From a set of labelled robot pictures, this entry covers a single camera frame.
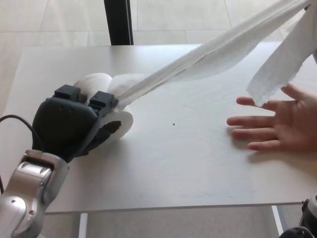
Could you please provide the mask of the person's bare hand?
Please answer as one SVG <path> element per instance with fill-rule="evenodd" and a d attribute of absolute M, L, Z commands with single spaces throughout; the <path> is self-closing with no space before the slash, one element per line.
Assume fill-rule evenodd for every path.
<path fill-rule="evenodd" d="M 273 116 L 234 116 L 226 121 L 232 137 L 248 141 L 253 151 L 316 152 L 317 97 L 292 84 L 281 91 L 290 100 L 269 100 L 262 109 Z"/>

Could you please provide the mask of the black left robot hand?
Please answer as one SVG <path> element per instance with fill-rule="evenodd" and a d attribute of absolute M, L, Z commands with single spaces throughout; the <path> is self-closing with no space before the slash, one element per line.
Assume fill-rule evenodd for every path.
<path fill-rule="evenodd" d="M 67 163 L 109 140 L 121 122 L 102 122 L 118 100 L 97 91 L 91 99 L 80 88 L 63 85 L 42 102 L 35 114 L 32 148 L 57 155 Z"/>

